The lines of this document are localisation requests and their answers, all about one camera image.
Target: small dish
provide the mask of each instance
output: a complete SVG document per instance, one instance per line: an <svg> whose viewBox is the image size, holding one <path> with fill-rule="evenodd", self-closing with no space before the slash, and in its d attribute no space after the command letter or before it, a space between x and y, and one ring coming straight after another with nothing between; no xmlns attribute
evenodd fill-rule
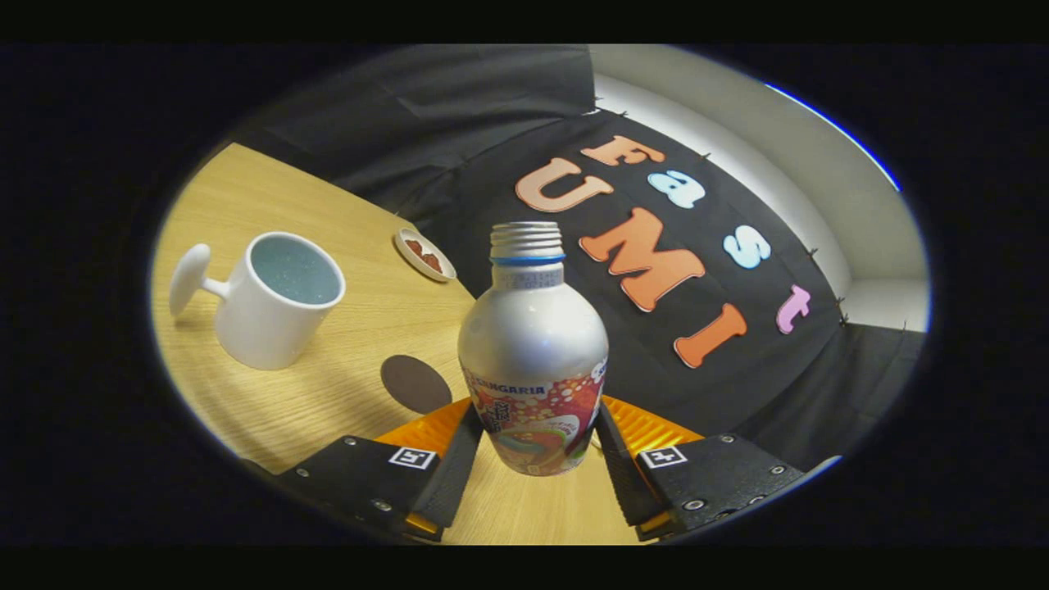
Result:
<svg viewBox="0 0 1049 590"><path fill-rule="evenodd" d="M448 256L445 256L441 250L437 250L436 246L433 246L433 243L420 235L419 232L403 228L393 234L393 243L404 259L427 277L441 282L448 282L455 278L455 267L452 266ZM424 259L427 256L436 258L440 271L427 264Z"/></svg>

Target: wooden table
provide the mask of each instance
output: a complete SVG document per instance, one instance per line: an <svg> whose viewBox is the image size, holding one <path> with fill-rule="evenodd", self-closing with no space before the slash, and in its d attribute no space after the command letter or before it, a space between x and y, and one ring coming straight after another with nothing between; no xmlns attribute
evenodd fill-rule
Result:
<svg viewBox="0 0 1049 590"><path fill-rule="evenodd" d="M382 384L380 365L392 355L429 363L448 382L454 400L468 397L456 340L473 298L458 281L432 281L404 261L392 241L404 227L415 229L349 192L236 144L189 183L157 240L153 328L186 403L237 456L277 473L342 435L374 439L419 418ZM215 338L217 297L198 291L173 318L168 288L175 265L193 245L211 247L208 276L226 280L251 239L274 230L302 235L331 254L346 277L346 295L295 364L257 371L231 358ZM569 473L533 478L505 467L486 436L443 543L638 541L623 521L596 449Z"/></svg>

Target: brown coaster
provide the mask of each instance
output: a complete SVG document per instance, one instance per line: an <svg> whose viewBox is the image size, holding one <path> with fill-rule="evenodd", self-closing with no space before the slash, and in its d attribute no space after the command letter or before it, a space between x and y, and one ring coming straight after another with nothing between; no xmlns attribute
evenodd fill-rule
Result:
<svg viewBox="0 0 1049 590"><path fill-rule="evenodd" d="M429 414L452 402L452 391L440 373L415 357L395 355L380 370L383 385L401 405Z"/></svg>

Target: mug handle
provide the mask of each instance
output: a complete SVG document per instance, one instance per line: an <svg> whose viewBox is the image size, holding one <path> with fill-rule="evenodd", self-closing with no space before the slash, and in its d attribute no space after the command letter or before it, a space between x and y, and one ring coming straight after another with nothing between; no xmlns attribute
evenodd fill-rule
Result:
<svg viewBox="0 0 1049 590"><path fill-rule="evenodd" d="M207 244L197 244L190 248L178 265L171 277L171 291L168 297L168 307L171 315L176 316L186 309L190 298L197 289L218 295L226 300L230 297L230 283L220 282L205 276L208 265L211 262L211 248Z"/></svg>

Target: brown food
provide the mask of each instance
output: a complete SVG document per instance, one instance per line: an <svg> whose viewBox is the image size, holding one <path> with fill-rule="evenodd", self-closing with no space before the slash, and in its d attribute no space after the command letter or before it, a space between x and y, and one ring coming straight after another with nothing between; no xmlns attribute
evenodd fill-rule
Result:
<svg viewBox="0 0 1049 590"><path fill-rule="evenodd" d="M416 256L419 256L419 257L423 256L423 245L422 244L415 241L414 239L406 239L406 240L404 240L404 243L408 245L408 248L410 248L411 251L414 252Z"/></svg>
<svg viewBox="0 0 1049 590"><path fill-rule="evenodd" d="M433 254L424 254L423 261L429 265L431 269L437 271L438 273L445 272L441 270L441 260L437 260L437 257L434 256Z"/></svg>

